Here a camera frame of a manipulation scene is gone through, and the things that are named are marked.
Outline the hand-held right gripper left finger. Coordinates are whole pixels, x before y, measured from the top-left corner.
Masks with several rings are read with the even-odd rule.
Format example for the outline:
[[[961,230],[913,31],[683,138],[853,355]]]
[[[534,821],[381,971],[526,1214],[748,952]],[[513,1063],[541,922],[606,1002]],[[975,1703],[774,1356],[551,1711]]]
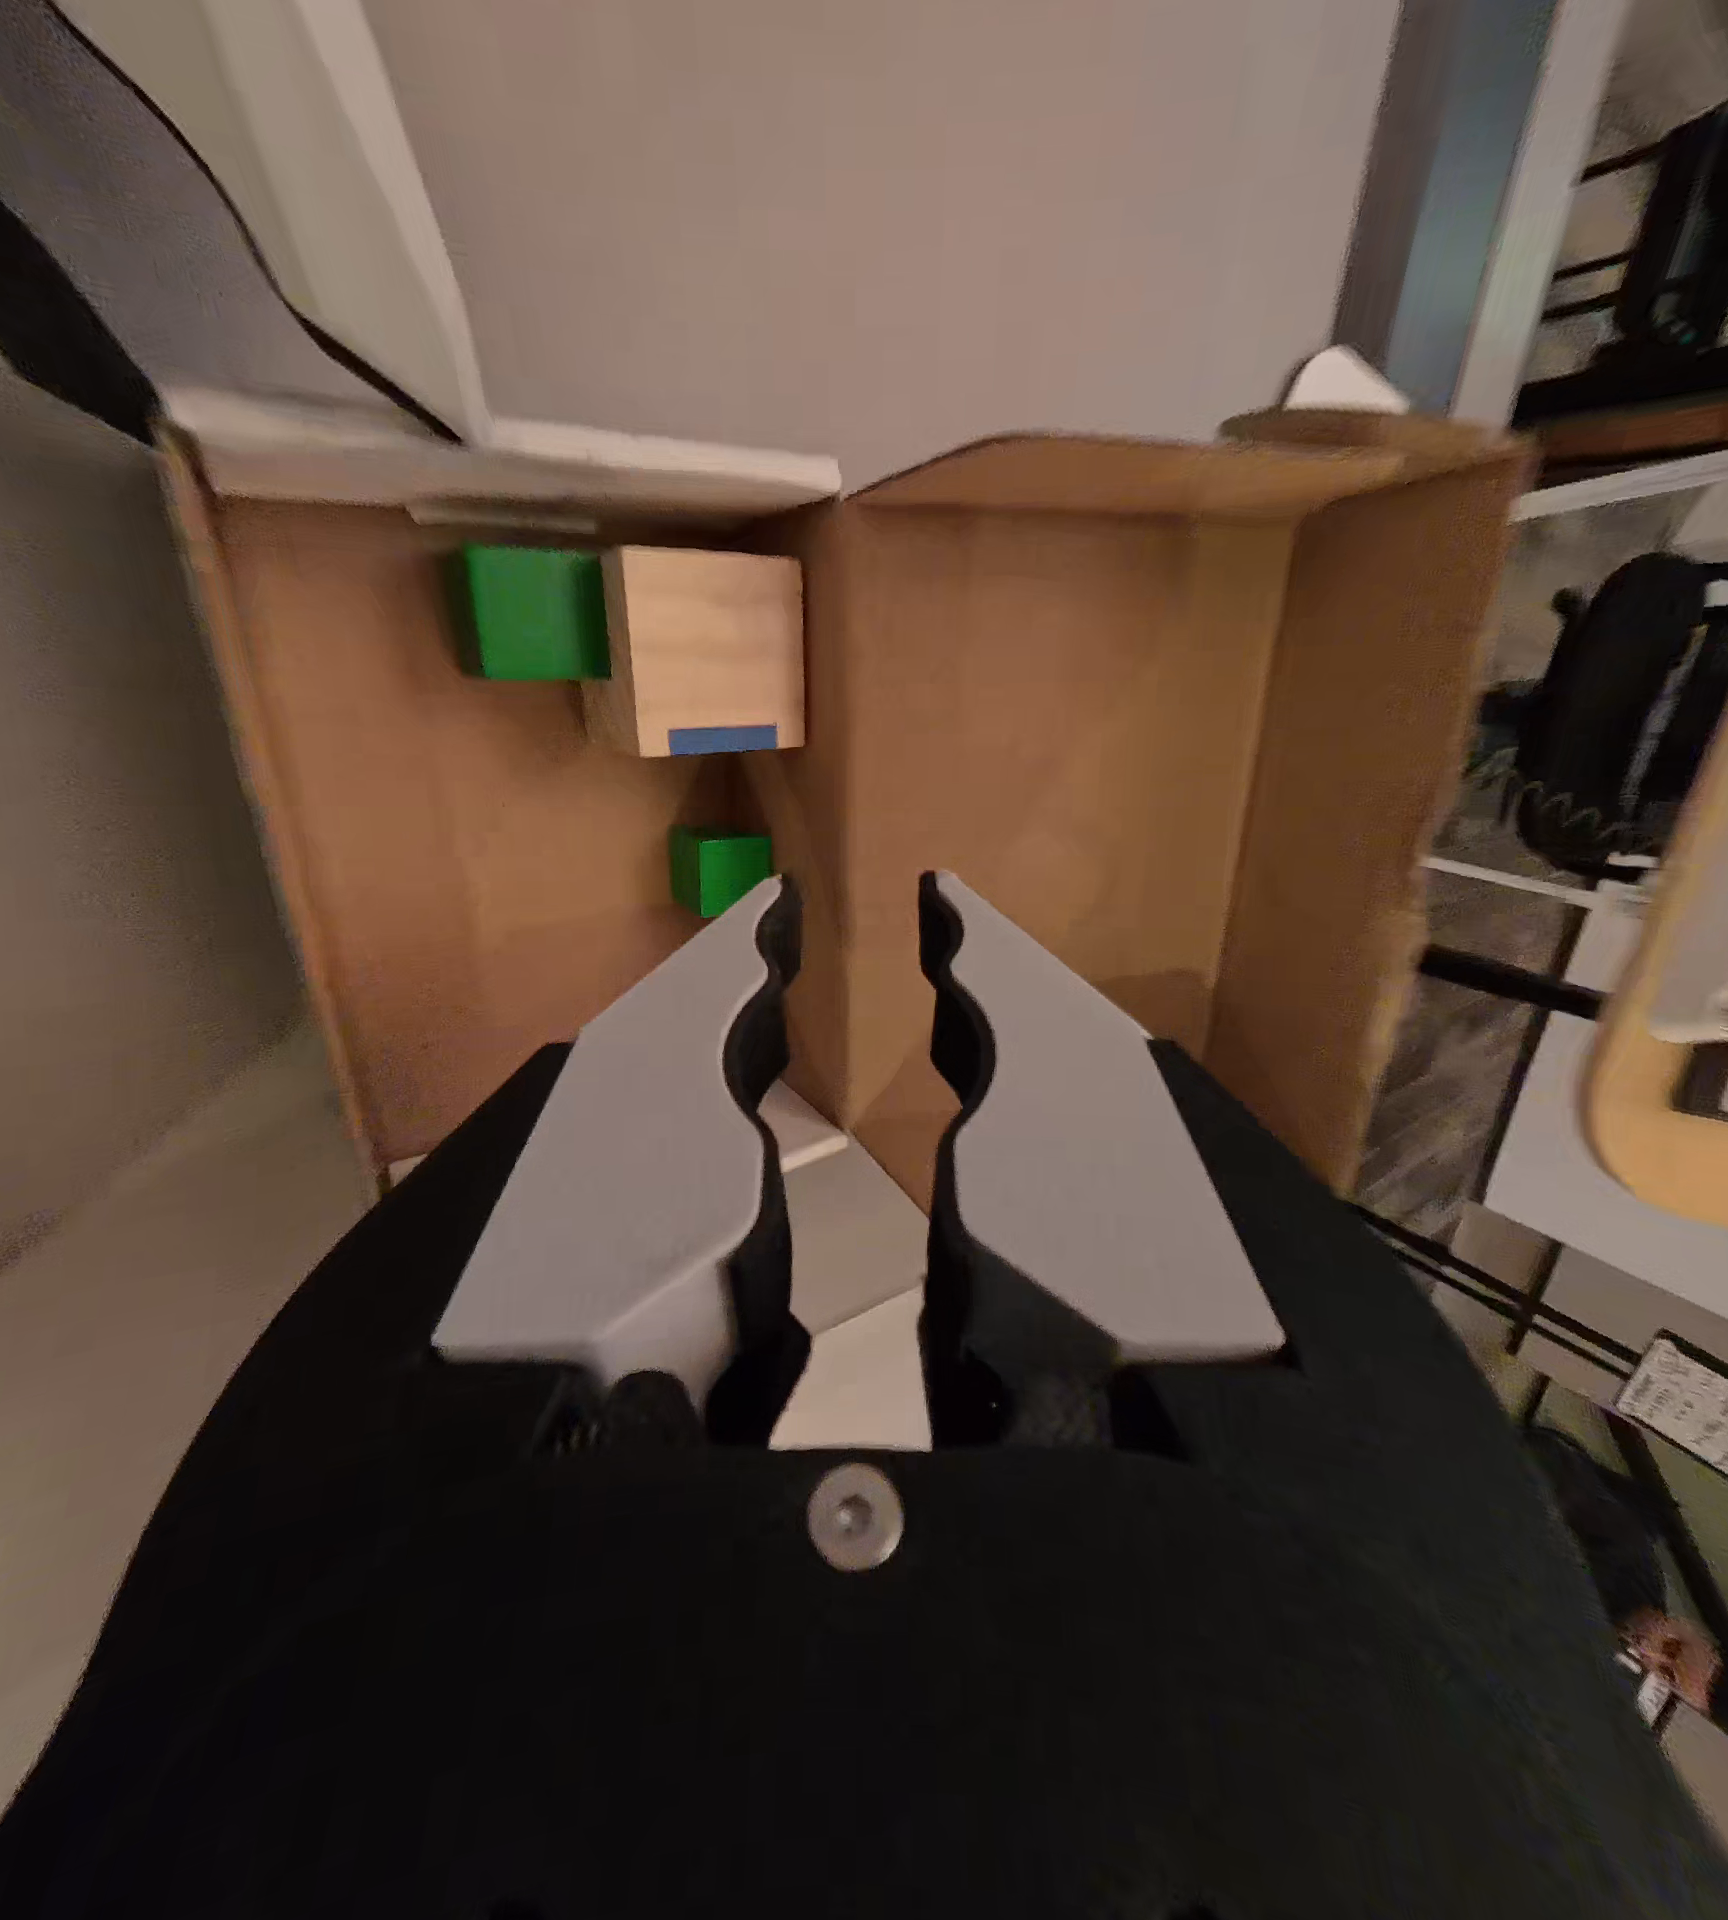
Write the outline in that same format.
[[[812,1352],[781,1141],[804,894],[763,879],[593,1018],[435,1322],[449,1362],[673,1377],[708,1435],[767,1447]]]

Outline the green wooden cube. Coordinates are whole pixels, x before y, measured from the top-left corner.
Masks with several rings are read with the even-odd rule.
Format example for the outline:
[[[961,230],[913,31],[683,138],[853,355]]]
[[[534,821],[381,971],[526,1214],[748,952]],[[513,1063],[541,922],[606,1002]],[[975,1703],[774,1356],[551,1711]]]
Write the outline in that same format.
[[[774,846],[759,830],[673,824],[665,860],[673,904],[712,921],[774,872]]]
[[[491,682],[606,682],[611,649],[600,553],[466,540],[445,555],[466,672]]]

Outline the large plain wooden cube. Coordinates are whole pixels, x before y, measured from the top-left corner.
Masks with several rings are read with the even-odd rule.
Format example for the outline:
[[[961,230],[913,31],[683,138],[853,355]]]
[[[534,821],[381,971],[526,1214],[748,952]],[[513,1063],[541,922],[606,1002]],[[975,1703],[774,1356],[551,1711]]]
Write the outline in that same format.
[[[620,545],[600,578],[610,672],[581,682],[596,743],[635,757],[804,748],[804,564]]]

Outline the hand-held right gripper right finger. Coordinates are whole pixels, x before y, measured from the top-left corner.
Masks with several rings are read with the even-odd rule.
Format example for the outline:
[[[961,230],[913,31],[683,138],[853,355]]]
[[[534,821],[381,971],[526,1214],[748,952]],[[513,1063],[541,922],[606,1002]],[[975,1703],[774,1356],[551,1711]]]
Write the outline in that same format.
[[[917,1333],[934,1447],[1111,1444],[1153,1373],[1282,1362],[1153,1035],[961,876],[927,872],[917,917],[958,1096]]]

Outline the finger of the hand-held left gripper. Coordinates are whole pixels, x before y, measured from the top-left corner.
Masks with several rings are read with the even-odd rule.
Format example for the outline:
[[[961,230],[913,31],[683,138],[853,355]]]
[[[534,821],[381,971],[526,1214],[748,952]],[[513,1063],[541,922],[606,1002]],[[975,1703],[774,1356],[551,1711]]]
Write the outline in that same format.
[[[116,340],[158,386],[408,417],[292,319],[210,178],[70,32],[66,6],[0,3],[0,199]]]
[[[445,441],[491,428],[471,322],[363,3],[67,3],[314,344]]]

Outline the black office chair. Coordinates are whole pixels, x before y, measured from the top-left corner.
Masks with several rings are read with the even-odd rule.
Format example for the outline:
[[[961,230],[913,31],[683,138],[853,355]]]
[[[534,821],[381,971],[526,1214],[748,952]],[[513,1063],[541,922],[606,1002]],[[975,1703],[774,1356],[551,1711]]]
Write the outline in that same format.
[[[1633,362],[1721,344],[1728,324],[1728,104],[1666,133],[1614,324]]]
[[[1609,879],[1640,849],[1628,772],[1645,727],[1705,623],[1705,566],[1656,549],[1585,595],[1560,588],[1544,675],[1518,699],[1501,816],[1529,852],[1576,879]]]

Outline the wooden sign board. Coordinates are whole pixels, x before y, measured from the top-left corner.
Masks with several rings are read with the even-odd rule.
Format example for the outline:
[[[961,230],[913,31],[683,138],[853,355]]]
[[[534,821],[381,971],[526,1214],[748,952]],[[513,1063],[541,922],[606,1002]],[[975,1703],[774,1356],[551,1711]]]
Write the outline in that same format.
[[[1672,1103],[1691,1044],[1652,1029],[1676,955],[1717,904],[1728,860],[1728,710],[1661,866],[1640,946],[1609,995],[1583,1120],[1596,1162],[1640,1200],[1728,1228],[1728,1120]]]

